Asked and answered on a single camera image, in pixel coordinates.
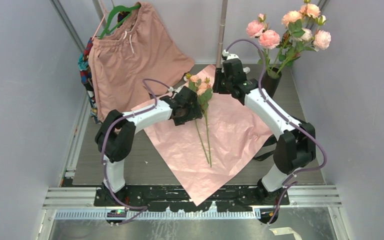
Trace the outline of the peach rose stem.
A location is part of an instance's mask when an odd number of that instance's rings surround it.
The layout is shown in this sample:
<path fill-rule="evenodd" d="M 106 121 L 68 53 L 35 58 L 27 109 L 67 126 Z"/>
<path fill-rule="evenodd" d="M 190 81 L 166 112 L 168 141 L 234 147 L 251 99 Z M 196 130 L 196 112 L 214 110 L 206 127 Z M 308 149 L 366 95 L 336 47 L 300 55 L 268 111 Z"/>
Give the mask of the peach rose stem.
<path fill-rule="evenodd" d="M 210 129 L 209 129 L 209 119 L 208 119 L 209 101 L 213 97 L 212 84 L 209 77 L 205 77 L 204 79 L 201 79 L 199 76 L 192 75 L 189 72 L 185 74 L 184 80 L 187 82 L 188 87 L 197 94 L 197 102 L 199 104 L 202 116 L 204 117 L 204 121 L 205 121 L 205 134 L 206 134 L 207 147 L 205 147 L 203 138 L 201 136 L 201 132 L 199 130 L 198 122 L 196 120 L 195 120 L 195 127 L 198 132 L 201 147 L 204 152 L 206 161 L 209 164 L 209 166 L 212 167 L 213 161 L 212 161 Z"/>

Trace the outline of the orange pink rose stem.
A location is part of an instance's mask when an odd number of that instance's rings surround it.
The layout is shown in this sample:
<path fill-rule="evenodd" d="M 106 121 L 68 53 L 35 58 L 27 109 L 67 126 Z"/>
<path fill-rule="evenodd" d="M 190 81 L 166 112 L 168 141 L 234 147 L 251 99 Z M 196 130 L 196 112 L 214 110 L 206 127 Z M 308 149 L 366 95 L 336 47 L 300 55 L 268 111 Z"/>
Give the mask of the orange pink rose stem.
<path fill-rule="evenodd" d="M 284 67 L 290 67 L 304 51 L 315 51 L 314 41 L 320 27 L 327 21 L 321 8 L 311 0 L 305 0 L 299 10 L 286 13 L 281 20 L 285 32 L 280 38 L 275 62 L 270 68 L 274 77 L 279 77 Z"/>

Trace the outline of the black ribbon gold lettering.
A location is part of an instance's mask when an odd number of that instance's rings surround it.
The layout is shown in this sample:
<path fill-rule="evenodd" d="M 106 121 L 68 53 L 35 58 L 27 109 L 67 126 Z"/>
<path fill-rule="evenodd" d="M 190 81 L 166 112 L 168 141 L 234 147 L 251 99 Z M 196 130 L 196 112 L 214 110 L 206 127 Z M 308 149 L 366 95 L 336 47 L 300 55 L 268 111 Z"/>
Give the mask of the black ribbon gold lettering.
<path fill-rule="evenodd" d="M 270 156 L 274 154 L 275 148 L 277 145 L 277 139 L 272 134 L 262 145 L 261 149 L 257 152 L 257 154 L 252 158 L 255 161 L 262 162 L 268 159 Z"/>

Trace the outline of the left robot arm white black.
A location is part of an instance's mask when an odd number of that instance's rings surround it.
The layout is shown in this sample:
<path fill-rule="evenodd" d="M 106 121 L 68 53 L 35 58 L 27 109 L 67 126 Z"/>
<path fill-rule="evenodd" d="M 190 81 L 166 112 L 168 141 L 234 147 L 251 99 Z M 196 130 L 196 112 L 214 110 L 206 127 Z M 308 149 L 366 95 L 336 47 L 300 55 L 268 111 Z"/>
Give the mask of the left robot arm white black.
<path fill-rule="evenodd" d="M 160 122 L 172 120 L 175 126 L 180 126 L 202 116 L 197 93 L 186 86 L 138 110 L 110 111 L 95 136 L 104 166 L 103 185 L 110 196 L 116 196 L 126 186 L 125 159 L 138 132 Z"/>

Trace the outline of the pink wrapping paper sheet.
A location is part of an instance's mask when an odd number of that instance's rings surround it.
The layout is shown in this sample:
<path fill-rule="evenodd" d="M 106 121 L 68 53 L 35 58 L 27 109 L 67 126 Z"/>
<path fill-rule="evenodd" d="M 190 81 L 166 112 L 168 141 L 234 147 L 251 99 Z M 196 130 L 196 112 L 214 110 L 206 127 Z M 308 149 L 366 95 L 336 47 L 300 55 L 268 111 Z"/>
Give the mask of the pink wrapping paper sheet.
<path fill-rule="evenodd" d="M 205 120 L 196 121 L 207 147 Z M 213 94 L 208 124 L 212 167 L 207 163 L 195 120 L 179 126 L 166 120 L 144 129 L 195 205 L 236 176 L 272 135 L 256 114 L 228 94 Z"/>

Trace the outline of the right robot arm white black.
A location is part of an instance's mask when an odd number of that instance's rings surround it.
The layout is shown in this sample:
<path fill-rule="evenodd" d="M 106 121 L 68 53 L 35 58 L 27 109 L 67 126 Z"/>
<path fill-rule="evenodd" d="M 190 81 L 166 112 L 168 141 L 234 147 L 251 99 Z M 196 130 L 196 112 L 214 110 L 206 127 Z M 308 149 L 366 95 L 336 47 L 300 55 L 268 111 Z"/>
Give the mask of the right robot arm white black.
<path fill-rule="evenodd" d="M 276 139 L 274 164 L 257 183 L 258 194 L 267 197 L 282 188 L 296 170 L 301 170 L 316 157 L 313 142 L 315 128 L 287 114 L 256 79 L 248 79 L 238 58 L 225 60 L 216 68 L 213 90 L 231 95 L 256 114 Z"/>

